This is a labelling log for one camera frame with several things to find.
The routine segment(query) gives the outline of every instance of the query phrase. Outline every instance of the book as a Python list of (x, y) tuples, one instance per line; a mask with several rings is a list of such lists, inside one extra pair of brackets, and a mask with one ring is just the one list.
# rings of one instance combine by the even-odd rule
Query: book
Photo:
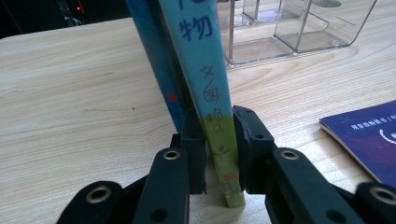
[(319, 120), (377, 181), (396, 188), (396, 101)]
[(245, 205), (217, 1), (161, 0), (161, 10), (229, 207)]
[(192, 99), (156, 0), (126, 0), (171, 118), (181, 133)]

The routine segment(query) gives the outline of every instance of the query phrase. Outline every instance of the wooden table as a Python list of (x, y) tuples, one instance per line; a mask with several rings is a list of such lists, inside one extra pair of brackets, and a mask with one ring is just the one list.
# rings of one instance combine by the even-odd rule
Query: wooden table
[[(349, 48), (229, 70), (234, 105), (333, 184), (372, 178), (318, 119), (396, 98), (396, 4), (378, 1)], [(0, 223), (54, 223), (83, 187), (149, 172), (176, 130), (132, 20), (0, 40)], [(191, 223), (270, 223), (264, 196), (229, 209), (209, 157)]]

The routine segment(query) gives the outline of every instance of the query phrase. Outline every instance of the book spine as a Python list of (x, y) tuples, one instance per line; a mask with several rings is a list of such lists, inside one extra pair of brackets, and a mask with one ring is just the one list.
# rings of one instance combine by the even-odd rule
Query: book spine
[(158, 1), (126, 0), (171, 118), (181, 133), (192, 99)]
[(160, 0), (229, 207), (245, 205), (214, 0)]

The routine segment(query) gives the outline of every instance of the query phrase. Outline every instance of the acrylic compartment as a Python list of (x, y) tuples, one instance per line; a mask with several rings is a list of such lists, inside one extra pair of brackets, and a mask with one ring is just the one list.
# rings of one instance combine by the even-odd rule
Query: acrylic compartment
[(376, 0), (218, 0), (229, 66), (351, 45)]

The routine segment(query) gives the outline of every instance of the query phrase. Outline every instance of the blue book cover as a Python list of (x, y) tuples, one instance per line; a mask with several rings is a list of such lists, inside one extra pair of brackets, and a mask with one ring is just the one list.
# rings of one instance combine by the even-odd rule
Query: blue book cover
[(192, 99), (157, 0), (126, 0), (172, 120), (181, 133)]
[(396, 101), (319, 120), (379, 182), (396, 188)]

